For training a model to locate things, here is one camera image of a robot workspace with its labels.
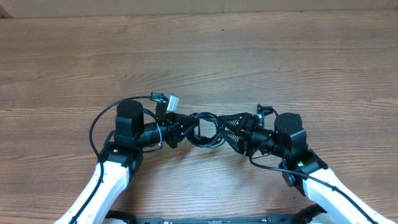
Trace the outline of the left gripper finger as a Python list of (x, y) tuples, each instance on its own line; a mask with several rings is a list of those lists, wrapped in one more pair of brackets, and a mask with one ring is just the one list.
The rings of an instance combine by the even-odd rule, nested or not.
[(191, 131), (200, 124), (199, 119), (178, 113), (170, 113), (169, 121), (173, 124), (178, 123), (182, 131)]
[(198, 144), (199, 140), (194, 133), (197, 126), (197, 124), (179, 124), (174, 132), (174, 142), (178, 144), (187, 139), (194, 145)]

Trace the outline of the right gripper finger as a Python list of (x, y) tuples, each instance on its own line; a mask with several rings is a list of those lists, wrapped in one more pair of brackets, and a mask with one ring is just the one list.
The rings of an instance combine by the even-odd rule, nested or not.
[(238, 113), (219, 116), (216, 120), (229, 130), (240, 130), (250, 118), (252, 118), (252, 114), (250, 113)]
[(238, 153), (248, 154), (248, 137), (244, 133), (235, 134), (232, 131), (222, 131), (221, 137)]

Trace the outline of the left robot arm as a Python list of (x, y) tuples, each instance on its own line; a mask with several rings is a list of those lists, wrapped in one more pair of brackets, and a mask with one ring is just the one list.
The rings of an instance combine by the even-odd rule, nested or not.
[(184, 114), (167, 113), (158, 118), (143, 107), (139, 97), (113, 105), (116, 127), (96, 153), (98, 163), (92, 178), (58, 223), (137, 223), (135, 215), (111, 206), (132, 182), (144, 153), (155, 152), (154, 146), (164, 143), (177, 147), (199, 125), (198, 119)]

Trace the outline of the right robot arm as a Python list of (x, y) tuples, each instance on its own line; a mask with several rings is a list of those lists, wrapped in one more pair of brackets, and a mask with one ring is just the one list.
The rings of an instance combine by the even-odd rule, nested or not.
[(390, 223), (352, 193), (337, 178), (328, 164), (309, 148), (307, 134), (299, 114), (277, 114), (274, 129), (264, 128), (264, 118), (274, 113), (260, 107), (256, 114), (240, 113), (220, 116), (225, 126), (220, 134), (238, 153), (249, 157), (255, 153), (281, 158), (276, 170), (290, 187), (314, 202), (289, 218), (290, 223)]

